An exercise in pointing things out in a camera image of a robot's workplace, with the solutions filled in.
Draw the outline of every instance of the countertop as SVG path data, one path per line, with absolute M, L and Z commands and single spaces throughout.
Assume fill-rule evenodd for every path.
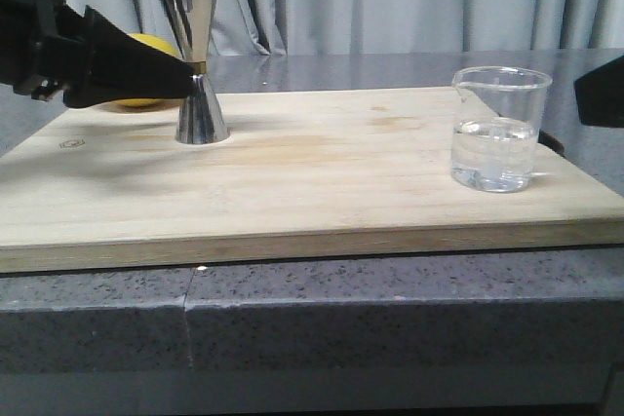
M 211 57 L 218 93 L 554 78 L 543 130 L 624 195 L 624 129 L 572 82 L 622 50 Z M 0 89 L 0 151 L 63 111 Z M 624 248 L 296 259 L 0 277 L 1 414 L 597 403 L 624 361 Z

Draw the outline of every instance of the lemon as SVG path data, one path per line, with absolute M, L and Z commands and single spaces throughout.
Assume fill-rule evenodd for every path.
M 129 36 L 135 38 L 137 41 L 140 41 L 147 46 L 151 46 L 154 49 L 162 51 L 163 53 L 167 53 L 170 56 L 177 57 L 177 49 L 171 45 L 168 41 L 165 41 L 158 36 L 152 36 L 151 34 L 142 34 L 142 33 L 131 33 Z M 159 98 L 148 98 L 148 97 L 139 97 L 134 99 L 118 99 L 116 101 L 117 104 L 121 104 L 122 106 L 128 107 L 142 107 L 142 106 L 150 106 L 152 104 L 156 104 L 157 102 L 161 102 L 163 99 Z

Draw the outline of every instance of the stainless steel jigger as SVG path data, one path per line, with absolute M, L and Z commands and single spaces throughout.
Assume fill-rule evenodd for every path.
M 193 93 L 179 108 L 175 139 L 201 145 L 229 136 L 208 79 L 208 43 L 216 0 L 161 0 L 182 59 L 193 67 Z

